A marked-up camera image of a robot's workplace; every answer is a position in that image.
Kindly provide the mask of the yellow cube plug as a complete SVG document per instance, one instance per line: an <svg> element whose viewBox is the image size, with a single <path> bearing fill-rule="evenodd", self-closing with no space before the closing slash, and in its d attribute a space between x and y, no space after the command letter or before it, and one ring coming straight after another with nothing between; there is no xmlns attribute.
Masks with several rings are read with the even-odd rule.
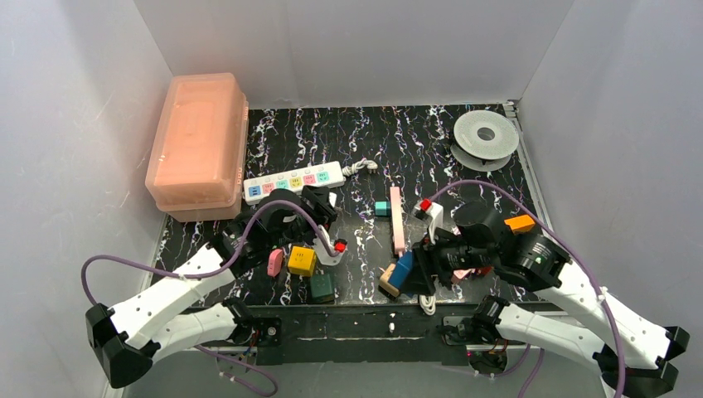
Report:
<svg viewBox="0 0 703 398"><path fill-rule="evenodd" d="M291 274L312 277L316 263L317 255L314 249L295 245L291 248L287 268Z"/></svg>

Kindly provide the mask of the white power strip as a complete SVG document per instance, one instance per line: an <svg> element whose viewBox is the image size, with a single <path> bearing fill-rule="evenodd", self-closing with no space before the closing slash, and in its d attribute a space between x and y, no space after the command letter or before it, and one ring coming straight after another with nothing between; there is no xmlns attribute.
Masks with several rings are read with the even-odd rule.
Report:
<svg viewBox="0 0 703 398"><path fill-rule="evenodd" d="M275 189L287 189L301 194L304 187L341 187L346 180L366 169L369 173L377 172L379 165L370 159L342 167L338 161L307 166L287 172L253 177L243 181L243 198L247 205L259 204Z"/></svg>

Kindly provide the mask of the orange power bank socket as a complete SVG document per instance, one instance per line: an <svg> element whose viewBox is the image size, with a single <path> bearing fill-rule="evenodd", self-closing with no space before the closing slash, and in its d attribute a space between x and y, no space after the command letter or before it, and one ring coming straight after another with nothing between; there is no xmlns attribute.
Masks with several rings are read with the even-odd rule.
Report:
<svg viewBox="0 0 703 398"><path fill-rule="evenodd" d="M504 223L514 234L530 232L536 226L536 222L529 215L515 216L506 219Z"/></svg>

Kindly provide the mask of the blue cube socket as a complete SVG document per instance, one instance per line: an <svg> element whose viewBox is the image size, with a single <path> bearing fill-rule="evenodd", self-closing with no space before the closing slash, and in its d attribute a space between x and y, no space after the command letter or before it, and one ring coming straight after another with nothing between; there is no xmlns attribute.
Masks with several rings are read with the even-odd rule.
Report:
<svg viewBox="0 0 703 398"><path fill-rule="evenodd" d="M402 284L414 267L413 263L413 253L411 251L405 252L395 263L395 267L391 271L388 279L389 284L400 290Z"/></svg>

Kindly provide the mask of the beige cube plug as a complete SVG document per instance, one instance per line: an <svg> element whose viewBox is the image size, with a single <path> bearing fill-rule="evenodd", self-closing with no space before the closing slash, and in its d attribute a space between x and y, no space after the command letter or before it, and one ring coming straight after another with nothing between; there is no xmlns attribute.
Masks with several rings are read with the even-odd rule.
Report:
<svg viewBox="0 0 703 398"><path fill-rule="evenodd" d="M381 276L379 279L379 287L384 293L390 297L391 300L395 300L400 295L400 291L390 283L390 277L395 270L395 263L389 264L385 269L381 269Z"/></svg>

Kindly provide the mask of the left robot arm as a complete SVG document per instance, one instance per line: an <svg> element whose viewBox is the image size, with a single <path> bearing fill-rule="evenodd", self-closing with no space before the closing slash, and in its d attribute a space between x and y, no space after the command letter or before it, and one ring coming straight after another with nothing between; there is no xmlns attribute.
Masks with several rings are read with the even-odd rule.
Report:
<svg viewBox="0 0 703 398"><path fill-rule="evenodd" d="M172 272L113 255L96 255L84 262L81 283L91 306L85 313L89 345L109 385L133 384L156 363L207 342L240 339L253 346L279 345L281 322L256 317L240 298L227 298L189 313L210 292L233 283L269 261L274 250L304 243L317 257L337 264L345 240L331 240L328 229L337 219L337 196L327 187L305 186L296 194L274 189L254 212L240 213L218 235ZM90 292L87 269L109 260L161 275L161 279L123 302L99 303Z"/></svg>

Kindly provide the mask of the pink power strip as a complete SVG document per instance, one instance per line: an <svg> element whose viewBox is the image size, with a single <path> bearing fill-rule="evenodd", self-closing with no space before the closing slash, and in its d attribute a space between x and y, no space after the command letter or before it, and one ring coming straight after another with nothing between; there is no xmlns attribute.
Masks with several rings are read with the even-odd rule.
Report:
<svg viewBox="0 0 703 398"><path fill-rule="evenodd" d="M390 217L393 253L400 258L405 253L405 232L402 198L399 187L390 188Z"/></svg>

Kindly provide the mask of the pink cube plug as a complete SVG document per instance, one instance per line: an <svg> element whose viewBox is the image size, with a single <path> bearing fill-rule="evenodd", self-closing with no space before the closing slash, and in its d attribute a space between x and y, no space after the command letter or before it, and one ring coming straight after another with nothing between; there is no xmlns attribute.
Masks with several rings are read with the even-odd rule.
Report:
<svg viewBox="0 0 703 398"><path fill-rule="evenodd" d="M280 248L274 249L270 252L267 264L267 275L269 277L277 277L284 263L284 251Z"/></svg>
<svg viewBox="0 0 703 398"><path fill-rule="evenodd" d="M456 269L451 277L452 284L459 284L463 279L473 274L472 269Z"/></svg>

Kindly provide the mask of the pink plastic storage box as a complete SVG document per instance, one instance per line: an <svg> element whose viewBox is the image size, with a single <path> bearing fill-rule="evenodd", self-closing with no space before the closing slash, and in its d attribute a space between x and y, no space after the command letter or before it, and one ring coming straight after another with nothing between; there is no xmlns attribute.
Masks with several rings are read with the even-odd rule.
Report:
<svg viewBox="0 0 703 398"><path fill-rule="evenodd" d="M248 112L231 73L172 79L145 180L158 210L180 222L240 213Z"/></svg>

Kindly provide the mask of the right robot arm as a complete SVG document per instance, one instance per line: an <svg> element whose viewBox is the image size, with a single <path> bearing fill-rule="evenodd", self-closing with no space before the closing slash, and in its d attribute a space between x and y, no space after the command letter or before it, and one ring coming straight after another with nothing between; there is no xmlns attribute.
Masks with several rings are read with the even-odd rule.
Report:
<svg viewBox="0 0 703 398"><path fill-rule="evenodd" d="M686 351L689 333L656 325L620 303L541 234L530 216L504 219L498 211L468 203L455 212L455 228L448 231L438 203L424 199L413 213L427 231L412 247L403 293L431 295L437 284L451 288L459 270L489 267L500 280L572 318L563 323L488 295L473 315L442 321L446 343L522 342L581 363L626 397L659 397L673 390L679 372L672 360Z"/></svg>

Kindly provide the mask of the red cube socket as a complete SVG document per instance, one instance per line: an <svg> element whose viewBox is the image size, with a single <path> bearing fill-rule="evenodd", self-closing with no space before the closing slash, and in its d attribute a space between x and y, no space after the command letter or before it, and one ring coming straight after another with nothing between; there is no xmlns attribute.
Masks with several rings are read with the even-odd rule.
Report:
<svg viewBox="0 0 703 398"><path fill-rule="evenodd" d="M474 274L478 277L483 277L483 276L487 275L488 273L490 273L491 271L492 271L492 266L482 267L482 268L476 269Z"/></svg>

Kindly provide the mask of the green cube plug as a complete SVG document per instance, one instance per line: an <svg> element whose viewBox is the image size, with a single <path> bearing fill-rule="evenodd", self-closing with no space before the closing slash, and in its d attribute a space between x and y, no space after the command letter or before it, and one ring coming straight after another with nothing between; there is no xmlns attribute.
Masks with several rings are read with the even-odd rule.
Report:
<svg viewBox="0 0 703 398"><path fill-rule="evenodd" d="M315 274L310 278L310 302L333 303L335 301L335 284L330 274Z"/></svg>

